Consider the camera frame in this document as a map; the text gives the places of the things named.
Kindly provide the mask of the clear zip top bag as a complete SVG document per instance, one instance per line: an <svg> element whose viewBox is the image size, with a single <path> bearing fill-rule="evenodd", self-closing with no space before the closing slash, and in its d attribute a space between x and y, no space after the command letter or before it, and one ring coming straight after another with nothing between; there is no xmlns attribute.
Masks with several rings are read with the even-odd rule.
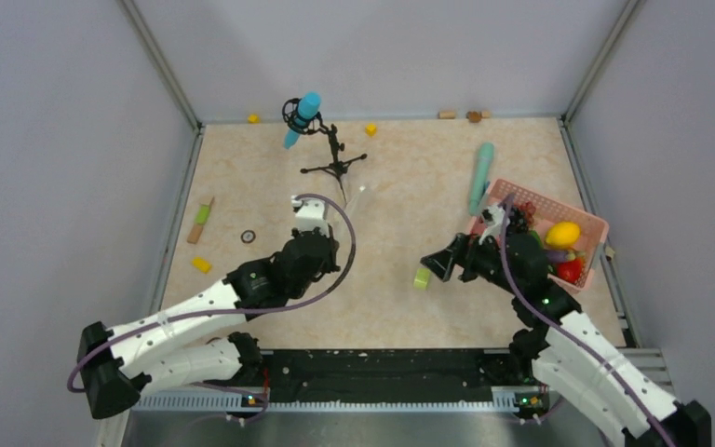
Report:
<svg viewBox="0 0 715 447"><path fill-rule="evenodd" d="M361 185L344 205L344 212L353 226L356 226L364 211L369 207L372 189Z"/></svg>

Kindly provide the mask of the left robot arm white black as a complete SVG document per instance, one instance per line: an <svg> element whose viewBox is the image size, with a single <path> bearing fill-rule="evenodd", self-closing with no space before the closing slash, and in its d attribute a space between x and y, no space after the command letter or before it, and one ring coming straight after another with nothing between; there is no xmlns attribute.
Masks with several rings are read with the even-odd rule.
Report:
<svg viewBox="0 0 715 447"><path fill-rule="evenodd" d="M339 243L330 225L295 228L280 251L241 264L181 303L129 323L87 325L80 335L68 389L85 396L89 414L104 420L134 407L142 397L207 380L249 385L263 356L246 332L200 347L194 340L264 315L297 310L309 287L334 273L337 288L346 268L336 263Z"/></svg>

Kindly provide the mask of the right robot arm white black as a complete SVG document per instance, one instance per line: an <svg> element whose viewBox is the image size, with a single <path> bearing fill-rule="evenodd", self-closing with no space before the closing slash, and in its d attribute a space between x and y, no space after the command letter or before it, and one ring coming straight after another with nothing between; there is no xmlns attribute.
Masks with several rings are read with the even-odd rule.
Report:
<svg viewBox="0 0 715 447"><path fill-rule="evenodd" d="M549 276L536 237L516 234L480 242L458 234L421 259L446 282L477 278L509 292L524 327L512 339L511 376L538 381L585 416L612 446L709 446L712 424L696 400L682 403L644 374L594 325L572 295Z"/></svg>

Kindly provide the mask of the black grape bunch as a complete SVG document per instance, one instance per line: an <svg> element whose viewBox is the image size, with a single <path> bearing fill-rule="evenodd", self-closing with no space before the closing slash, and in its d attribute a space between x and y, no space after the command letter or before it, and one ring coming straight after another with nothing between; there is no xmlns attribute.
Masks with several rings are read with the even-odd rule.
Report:
<svg viewBox="0 0 715 447"><path fill-rule="evenodd" d="M512 206L507 217L509 220L507 231L510 234L527 234L530 232L527 214L519 207Z"/></svg>

